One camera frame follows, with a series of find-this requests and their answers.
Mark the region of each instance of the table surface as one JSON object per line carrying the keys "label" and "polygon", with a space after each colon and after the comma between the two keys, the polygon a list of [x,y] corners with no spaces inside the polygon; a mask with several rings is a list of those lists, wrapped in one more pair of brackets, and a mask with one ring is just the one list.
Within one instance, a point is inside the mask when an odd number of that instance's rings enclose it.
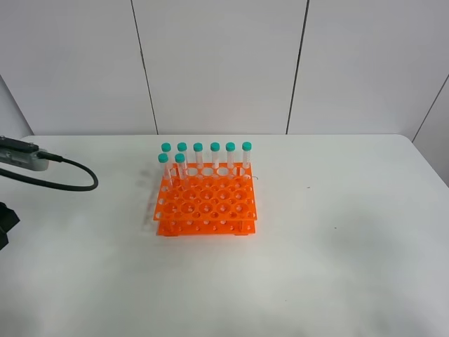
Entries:
{"label": "table surface", "polygon": [[[402,136],[25,140],[100,186],[0,177],[21,218],[0,252],[2,336],[449,336],[449,189]],[[245,140],[257,233],[156,236],[161,143]],[[65,164],[25,173],[90,183]]]}

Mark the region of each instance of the plastic test tube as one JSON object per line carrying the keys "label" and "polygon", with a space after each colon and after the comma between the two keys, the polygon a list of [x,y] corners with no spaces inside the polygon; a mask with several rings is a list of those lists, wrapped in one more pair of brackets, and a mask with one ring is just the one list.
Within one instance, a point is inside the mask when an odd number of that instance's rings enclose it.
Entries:
{"label": "plastic test tube", "polygon": [[218,143],[210,144],[210,151],[212,151],[212,168],[218,169],[218,166],[220,165],[220,162],[218,159],[218,152],[220,151],[220,144],[218,144]]}
{"label": "plastic test tube", "polygon": [[182,153],[178,153],[175,155],[175,161],[177,164],[177,175],[181,180],[181,186],[185,186],[187,182],[187,165],[184,155]]}
{"label": "plastic test tube", "polygon": [[184,155],[185,158],[185,166],[189,167],[189,161],[187,160],[187,144],[186,143],[179,143],[177,145],[177,150]]}
{"label": "plastic test tube", "polygon": [[232,170],[234,168],[234,151],[236,149],[236,145],[234,143],[226,144],[227,151],[227,168]]}
{"label": "plastic test tube", "polygon": [[168,165],[170,166],[170,169],[173,167],[174,161],[173,161],[173,153],[171,152],[171,145],[170,143],[164,143],[161,146],[162,152],[166,153],[168,156]]}
{"label": "plastic test tube", "polygon": [[249,169],[251,149],[253,148],[253,146],[251,145],[250,142],[244,142],[241,148],[243,150],[243,168]]}
{"label": "plastic test tube", "polygon": [[195,143],[194,151],[195,151],[196,167],[198,170],[201,170],[203,168],[203,144]]}
{"label": "plastic test tube", "polygon": [[170,176],[170,163],[168,162],[168,155],[166,153],[161,153],[157,159],[159,160],[159,163],[161,163],[161,168],[163,172],[163,178],[168,179],[171,182],[171,176]]}

